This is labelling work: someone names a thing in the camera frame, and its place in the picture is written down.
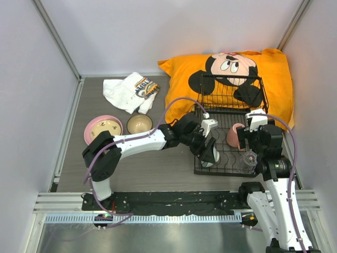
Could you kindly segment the light green bowl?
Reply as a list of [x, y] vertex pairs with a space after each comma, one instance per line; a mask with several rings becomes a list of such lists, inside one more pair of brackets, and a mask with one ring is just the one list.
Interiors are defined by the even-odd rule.
[[202, 161], [201, 162], [202, 168], [209, 168], [213, 165], [218, 165], [218, 163], [221, 161], [221, 158], [220, 158], [220, 153], [217, 151], [215, 147], [213, 148], [213, 155], [214, 155], [215, 162], [211, 163], [211, 162]]

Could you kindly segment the pink mug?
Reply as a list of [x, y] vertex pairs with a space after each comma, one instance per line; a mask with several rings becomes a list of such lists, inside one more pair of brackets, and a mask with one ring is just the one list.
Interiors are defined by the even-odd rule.
[[231, 146], [233, 148], [237, 148], [239, 151], [244, 151], [244, 149], [240, 148], [239, 139], [238, 139], [238, 136], [237, 136], [237, 128], [238, 127], [244, 127], [244, 125], [241, 124], [241, 123], [236, 123], [236, 124], [232, 125], [231, 128], [229, 129], [227, 135], [226, 135], [226, 142], [229, 146]]

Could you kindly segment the clear glass cup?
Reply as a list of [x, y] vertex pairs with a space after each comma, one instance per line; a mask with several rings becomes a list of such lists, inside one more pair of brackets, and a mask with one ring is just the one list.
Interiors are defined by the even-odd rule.
[[253, 174], [256, 166], [257, 155], [253, 151], [244, 153], [236, 163], [236, 169], [241, 174]]

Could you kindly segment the brown floral bowl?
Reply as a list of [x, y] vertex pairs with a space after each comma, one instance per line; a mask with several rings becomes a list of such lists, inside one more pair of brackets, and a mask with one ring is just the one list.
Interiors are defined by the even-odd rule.
[[153, 122], [149, 116], [145, 114], [137, 114], [128, 120], [126, 126], [129, 134], [136, 134], [151, 130]]

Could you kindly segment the cream floral plate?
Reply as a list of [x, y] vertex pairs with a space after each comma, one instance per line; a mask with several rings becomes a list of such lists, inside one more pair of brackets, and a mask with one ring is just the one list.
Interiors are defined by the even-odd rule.
[[111, 135], [120, 135], [122, 127], [114, 120], [102, 120], [94, 123], [90, 129], [90, 137], [94, 140], [101, 132], [108, 131]]

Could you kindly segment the pink plate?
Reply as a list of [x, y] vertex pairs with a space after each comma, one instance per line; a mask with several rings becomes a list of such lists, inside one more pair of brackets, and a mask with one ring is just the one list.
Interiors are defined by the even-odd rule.
[[92, 125], [98, 121], [102, 121], [102, 120], [114, 120], [116, 121], [121, 127], [122, 127], [122, 133], [123, 134], [123, 125], [122, 123], [120, 122], [120, 120], [112, 115], [101, 115], [101, 116], [98, 116], [94, 119], [92, 119], [88, 125], [85, 127], [85, 130], [84, 130], [84, 140], [86, 142], [87, 145], [89, 145], [93, 140], [91, 139], [90, 137], [90, 129], [92, 127]]

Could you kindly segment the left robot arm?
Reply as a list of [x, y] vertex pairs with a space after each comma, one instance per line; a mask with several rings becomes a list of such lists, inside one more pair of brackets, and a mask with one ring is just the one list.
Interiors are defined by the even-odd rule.
[[90, 182], [94, 204], [107, 210], [112, 204], [110, 177], [120, 160], [146, 151], [160, 151], [187, 146], [201, 164], [209, 167], [220, 159], [215, 147], [215, 138], [209, 137], [218, 122], [204, 114], [199, 121], [188, 113], [173, 124], [160, 124], [152, 130], [129, 135], [111, 135], [104, 131], [82, 152], [88, 172], [85, 180]]

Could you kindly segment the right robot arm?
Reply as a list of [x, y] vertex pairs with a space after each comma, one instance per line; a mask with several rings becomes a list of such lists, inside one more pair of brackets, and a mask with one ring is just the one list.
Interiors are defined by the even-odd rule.
[[257, 155], [256, 172], [263, 176], [266, 187], [258, 182], [244, 182], [238, 202], [251, 208], [269, 243], [266, 252], [318, 252], [302, 222], [291, 162], [282, 154], [282, 129], [273, 124], [250, 131], [237, 127], [240, 148], [246, 145]]

